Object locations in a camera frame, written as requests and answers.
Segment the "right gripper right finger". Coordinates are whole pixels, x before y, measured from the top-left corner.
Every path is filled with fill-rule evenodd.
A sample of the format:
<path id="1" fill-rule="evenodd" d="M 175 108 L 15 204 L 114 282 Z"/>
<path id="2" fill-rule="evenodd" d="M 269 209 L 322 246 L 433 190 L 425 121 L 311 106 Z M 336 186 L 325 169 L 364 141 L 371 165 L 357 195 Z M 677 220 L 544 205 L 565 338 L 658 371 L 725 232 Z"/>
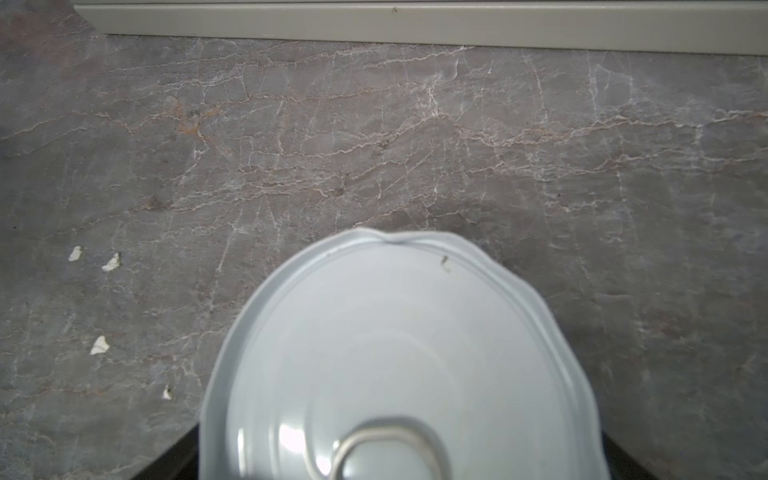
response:
<path id="1" fill-rule="evenodd" d="M 602 445 L 611 480 L 658 480 L 605 431 L 602 432 Z"/>

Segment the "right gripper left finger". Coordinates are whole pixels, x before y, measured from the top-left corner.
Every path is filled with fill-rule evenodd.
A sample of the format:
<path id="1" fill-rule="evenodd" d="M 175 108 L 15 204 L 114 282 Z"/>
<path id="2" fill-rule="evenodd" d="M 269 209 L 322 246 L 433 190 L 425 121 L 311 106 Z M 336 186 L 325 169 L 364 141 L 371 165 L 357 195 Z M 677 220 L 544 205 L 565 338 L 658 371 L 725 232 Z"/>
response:
<path id="1" fill-rule="evenodd" d="M 132 477 L 133 480 L 198 480 L 199 427 L 181 439 Z"/>

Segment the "teal label can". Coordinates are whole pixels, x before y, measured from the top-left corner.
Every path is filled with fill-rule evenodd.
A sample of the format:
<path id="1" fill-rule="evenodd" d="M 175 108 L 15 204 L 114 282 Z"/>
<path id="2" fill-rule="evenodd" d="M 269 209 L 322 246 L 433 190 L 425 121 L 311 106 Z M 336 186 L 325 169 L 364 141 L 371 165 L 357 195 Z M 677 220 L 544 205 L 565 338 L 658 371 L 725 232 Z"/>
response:
<path id="1" fill-rule="evenodd" d="M 348 230 L 253 293 L 200 416 L 203 479 L 605 479 L 539 293 L 445 232 Z"/>

